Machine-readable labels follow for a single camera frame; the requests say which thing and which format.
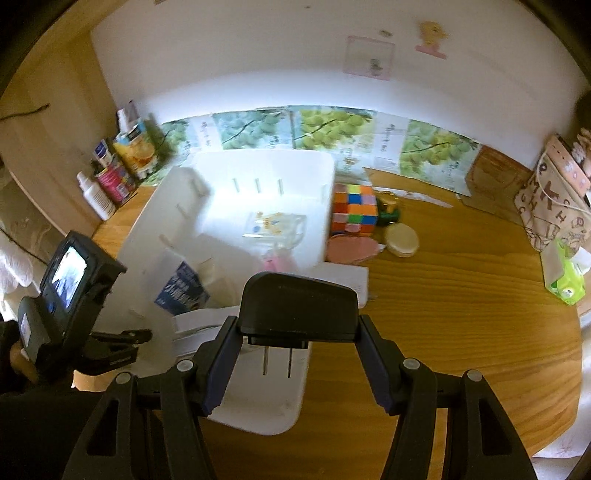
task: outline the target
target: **grape poster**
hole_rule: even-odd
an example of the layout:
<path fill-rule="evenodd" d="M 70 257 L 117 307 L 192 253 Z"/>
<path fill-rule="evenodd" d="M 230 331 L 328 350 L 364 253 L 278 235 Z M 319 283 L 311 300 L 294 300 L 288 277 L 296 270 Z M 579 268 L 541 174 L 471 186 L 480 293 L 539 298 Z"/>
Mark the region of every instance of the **grape poster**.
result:
<path fill-rule="evenodd" d="M 293 148 L 289 112 L 285 109 L 214 113 L 224 150 Z"/>
<path fill-rule="evenodd" d="M 172 166 L 187 164 L 199 151 L 296 148 L 334 156 L 337 181 L 369 185 L 364 170 L 369 167 L 467 196 L 466 174 L 481 148 L 474 140 L 417 120 L 318 105 L 176 120 L 162 124 L 155 142 L 163 144 L 163 162 L 144 184 L 157 185 Z"/>
<path fill-rule="evenodd" d="M 435 125 L 416 120 L 407 122 L 403 137 L 400 129 L 389 127 L 391 141 L 392 137 L 402 140 L 393 140 L 394 148 L 390 145 L 386 151 L 382 148 L 375 152 L 374 168 L 470 196 L 466 174 L 481 145 Z"/>
<path fill-rule="evenodd" d="M 334 106 L 292 106 L 294 146 L 331 153 L 337 181 L 371 185 L 363 167 L 372 158 L 375 114 Z"/>

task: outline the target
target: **black sleeve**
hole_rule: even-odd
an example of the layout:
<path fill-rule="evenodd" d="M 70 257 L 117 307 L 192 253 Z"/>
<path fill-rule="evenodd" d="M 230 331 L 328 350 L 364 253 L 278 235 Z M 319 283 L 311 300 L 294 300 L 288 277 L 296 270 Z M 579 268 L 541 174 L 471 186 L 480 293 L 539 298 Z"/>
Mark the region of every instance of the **black sleeve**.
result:
<path fill-rule="evenodd" d="M 17 375 L 10 366 L 10 349 L 19 341 L 18 323 L 14 320 L 5 322 L 0 315 L 0 394 L 20 392 L 27 379 Z"/>
<path fill-rule="evenodd" d="M 54 386 L 0 395 L 0 478 L 60 480 L 101 395 Z"/>

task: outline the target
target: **small package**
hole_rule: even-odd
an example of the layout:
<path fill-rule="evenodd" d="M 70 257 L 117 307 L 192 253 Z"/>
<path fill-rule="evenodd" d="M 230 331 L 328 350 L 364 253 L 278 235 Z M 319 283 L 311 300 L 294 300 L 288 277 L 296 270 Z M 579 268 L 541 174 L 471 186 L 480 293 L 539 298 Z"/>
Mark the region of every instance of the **small package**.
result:
<path fill-rule="evenodd" d="M 122 205 L 131 198 L 137 188 L 116 154 L 109 149 L 106 140 L 101 140 L 94 151 L 95 179 L 116 205 Z"/>
<path fill-rule="evenodd" d="M 169 248 L 164 250 L 151 282 L 156 286 L 154 303 L 172 315 L 202 308 L 209 300 L 199 273 Z"/>
<path fill-rule="evenodd" d="M 129 131 L 122 131 L 115 137 L 113 148 L 130 172 L 143 180 L 155 170 L 158 155 L 144 121 L 137 121 Z"/>
<path fill-rule="evenodd" d="M 585 296 L 585 279 L 579 263 L 567 258 L 566 248 L 554 240 L 540 254 L 546 289 L 568 305 Z"/>
<path fill-rule="evenodd" d="M 254 212 L 248 218 L 243 236 L 277 248 L 292 249 L 304 238 L 305 231 L 305 215 Z"/>

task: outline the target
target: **white organizer tray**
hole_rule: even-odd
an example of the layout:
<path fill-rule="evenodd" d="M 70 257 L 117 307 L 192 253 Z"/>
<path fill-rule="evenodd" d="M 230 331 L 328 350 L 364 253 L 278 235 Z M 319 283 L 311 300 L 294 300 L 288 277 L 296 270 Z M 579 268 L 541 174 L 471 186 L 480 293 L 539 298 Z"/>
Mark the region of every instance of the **white organizer tray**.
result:
<path fill-rule="evenodd" d="M 172 316 L 154 304 L 150 272 L 165 247 L 198 264 L 213 258 L 233 284 L 236 303 L 261 269 L 259 245 L 242 235 L 251 212 L 306 215 L 305 235 L 293 250 L 300 271 L 324 260 L 335 164 L 327 153 L 306 150 L 230 150 L 200 153 L 190 167 L 173 168 L 135 222 L 118 260 L 128 267 L 96 322 L 96 330 L 150 328 L 138 360 L 125 370 L 145 377 L 171 367 L 176 356 Z M 211 331 L 203 332 L 204 341 Z M 222 404 L 210 418 L 250 432 L 274 435 L 296 422 L 310 350 L 271 348 L 263 376 L 263 348 L 244 346 Z"/>

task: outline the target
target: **white bottle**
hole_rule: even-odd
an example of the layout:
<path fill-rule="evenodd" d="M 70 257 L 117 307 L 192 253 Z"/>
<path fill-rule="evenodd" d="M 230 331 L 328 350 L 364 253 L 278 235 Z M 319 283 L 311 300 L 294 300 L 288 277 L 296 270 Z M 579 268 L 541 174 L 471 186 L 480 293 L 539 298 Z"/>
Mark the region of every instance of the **white bottle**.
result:
<path fill-rule="evenodd" d="M 100 185 L 82 172 L 76 175 L 84 198 L 102 220 L 108 220 L 115 213 L 115 204 L 109 200 Z"/>

